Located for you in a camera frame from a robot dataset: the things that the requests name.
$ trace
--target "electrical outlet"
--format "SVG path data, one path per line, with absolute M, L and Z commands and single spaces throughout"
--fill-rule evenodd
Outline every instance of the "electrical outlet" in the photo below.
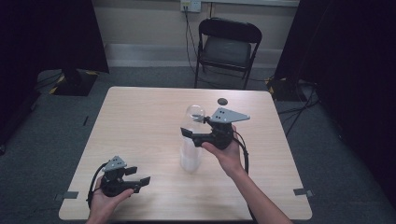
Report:
M 180 0 L 180 11 L 201 12 L 201 0 Z

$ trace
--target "transparent bottle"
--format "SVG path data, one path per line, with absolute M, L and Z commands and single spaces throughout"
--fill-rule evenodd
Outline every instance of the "transparent bottle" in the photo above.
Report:
M 186 110 L 186 115 L 181 123 L 181 127 L 197 133 L 200 130 L 205 117 L 205 110 L 199 105 L 190 105 Z M 182 142 L 180 146 L 180 165 L 192 173 L 198 169 L 201 164 L 202 148 L 196 147 L 192 140 L 181 135 Z

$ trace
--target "chair backrest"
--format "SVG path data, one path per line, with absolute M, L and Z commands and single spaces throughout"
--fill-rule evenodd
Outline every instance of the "chair backrest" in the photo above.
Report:
M 209 18 L 201 21 L 199 34 L 200 38 L 202 35 L 211 35 L 256 44 L 260 44 L 262 41 L 262 32 L 255 25 L 221 18 Z

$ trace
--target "chair seat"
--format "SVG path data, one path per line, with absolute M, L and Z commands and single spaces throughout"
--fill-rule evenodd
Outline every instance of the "chair seat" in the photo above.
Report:
M 250 51 L 249 43 L 210 36 L 206 40 L 201 60 L 248 68 Z

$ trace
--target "wooden table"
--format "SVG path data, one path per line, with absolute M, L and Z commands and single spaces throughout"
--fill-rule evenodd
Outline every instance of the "wooden table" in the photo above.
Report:
M 60 218 L 88 218 L 85 200 L 93 174 L 117 155 L 128 167 L 137 166 L 137 174 L 125 181 L 147 176 L 151 181 L 121 203 L 113 219 L 251 219 L 245 200 L 213 155 L 204 150 L 193 174 L 179 163 L 179 127 L 187 107 L 200 105 L 210 116 L 219 98 L 228 100 L 225 108 L 251 116 L 234 123 L 247 144 L 251 178 L 290 219 L 311 218 L 306 196 L 293 192 L 303 184 L 268 92 L 135 87 L 108 91 L 68 190 L 78 191 L 78 197 L 64 199 Z

